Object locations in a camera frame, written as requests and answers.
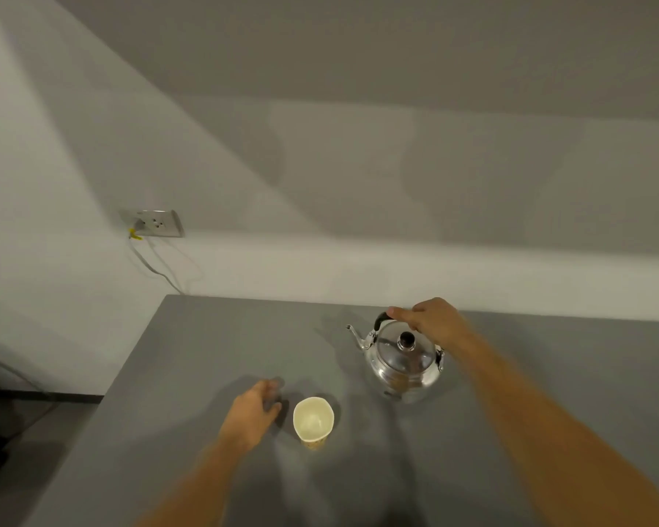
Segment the person's left hand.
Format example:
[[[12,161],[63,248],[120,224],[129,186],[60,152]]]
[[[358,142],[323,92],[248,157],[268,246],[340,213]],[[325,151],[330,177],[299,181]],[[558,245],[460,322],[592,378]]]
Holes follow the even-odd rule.
[[[219,431],[218,443],[229,452],[243,455],[255,448],[269,430],[262,415],[259,382],[232,402]]]

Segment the silver metal kettle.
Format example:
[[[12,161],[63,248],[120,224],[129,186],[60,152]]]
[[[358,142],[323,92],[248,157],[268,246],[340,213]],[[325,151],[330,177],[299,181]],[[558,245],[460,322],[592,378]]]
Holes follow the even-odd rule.
[[[369,381],[386,398],[411,404],[434,390],[446,352],[406,322],[381,313],[366,336],[346,326],[364,355]]]

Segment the person's right forearm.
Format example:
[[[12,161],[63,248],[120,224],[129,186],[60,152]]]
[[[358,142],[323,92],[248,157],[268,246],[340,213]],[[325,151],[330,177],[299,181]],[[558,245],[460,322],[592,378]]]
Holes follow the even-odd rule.
[[[482,337],[439,345],[472,382],[537,512],[550,527],[659,527],[659,489]]]

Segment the silver wall socket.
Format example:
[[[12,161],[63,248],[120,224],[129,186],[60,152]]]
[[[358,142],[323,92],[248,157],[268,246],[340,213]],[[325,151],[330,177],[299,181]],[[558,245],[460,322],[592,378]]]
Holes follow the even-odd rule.
[[[123,222],[135,237],[184,238],[182,222],[174,210],[121,209]]]

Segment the person's left forearm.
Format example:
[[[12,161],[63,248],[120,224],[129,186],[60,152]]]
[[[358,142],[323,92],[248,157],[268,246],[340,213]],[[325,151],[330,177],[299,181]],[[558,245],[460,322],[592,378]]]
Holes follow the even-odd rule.
[[[252,448],[240,438],[218,439],[135,527],[220,527],[232,479]]]

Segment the person's right hand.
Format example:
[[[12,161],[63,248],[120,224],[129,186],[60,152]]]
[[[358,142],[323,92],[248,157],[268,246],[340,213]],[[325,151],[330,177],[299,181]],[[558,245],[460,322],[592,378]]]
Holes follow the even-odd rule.
[[[425,300],[414,305],[412,309],[423,311],[422,330],[415,331],[422,333],[443,350],[457,354],[478,341],[477,334],[466,319],[445,299]]]

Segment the white paper cup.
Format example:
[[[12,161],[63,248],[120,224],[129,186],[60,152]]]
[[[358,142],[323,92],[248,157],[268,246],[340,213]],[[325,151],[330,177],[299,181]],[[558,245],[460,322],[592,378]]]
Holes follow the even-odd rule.
[[[321,449],[334,429],[335,414],[330,403],[318,396],[296,404],[292,424],[301,443],[312,451]]]

